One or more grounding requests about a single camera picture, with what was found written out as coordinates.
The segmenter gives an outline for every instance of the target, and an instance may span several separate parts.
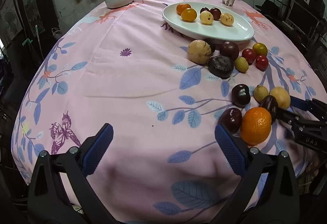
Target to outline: purple flower print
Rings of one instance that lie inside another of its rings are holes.
[[[74,134],[74,132],[70,129],[72,125],[72,120],[68,116],[68,112],[63,114],[62,125],[59,123],[52,124],[50,128],[50,134],[53,139],[52,148],[51,148],[51,155],[57,154],[58,150],[63,146],[65,140],[68,137],[79,147],[81,146],[80,141]]]
[[[120,52],[120,56],[130,56],[132,54],[132,51],[129,48],[126,48],[125,50],[122,50]]]

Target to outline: butterfly print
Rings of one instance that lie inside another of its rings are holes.
[[[63,146],[65,140],[70,138],[77,146],[81,146],[80,141],[70,129],[72,120],[68,116],[68,112],[63,114],[62,125],[59,123],[52,124],[50,128],[50,135],[53,139],[51,155],[57,154],[58,150]]]

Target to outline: window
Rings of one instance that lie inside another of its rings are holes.
[[[2,43],[2,41],[1,41],[1,39],[0,39],[0,48],[1,48],[1,50],[3,50],[3,48],[4,48],[4,46],[3,46],[3,43]]]

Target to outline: orange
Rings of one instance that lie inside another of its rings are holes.
[[[177,13],[178,13],[179,15],[181,15],[181,14],[183,13],[183,11],[184,11],[185,9],[187,9],[187,8],[191,8],[190,4],[185,4],[185,3],[183,3],[183,4],[179,4],[179,5],[177,5],[177,7],[176,7],[176,11],[177,11]]]
[[[187,8],[181,15],[184,21],[194,21],[197,18],[197,12],[193,8]]]
[[[264,142],[270,134],[271,115],[262,107],[248,110],[241,124],[241,138],[249,145]]]

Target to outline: black chair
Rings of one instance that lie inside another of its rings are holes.
[[[269,19],[278,19],[278,11],[279,7],[272,1],[266,0],[262,4],[262,6],[255,5],[258,9],[260,9],[260,13],[263,14],[264,16],[268,16]]]

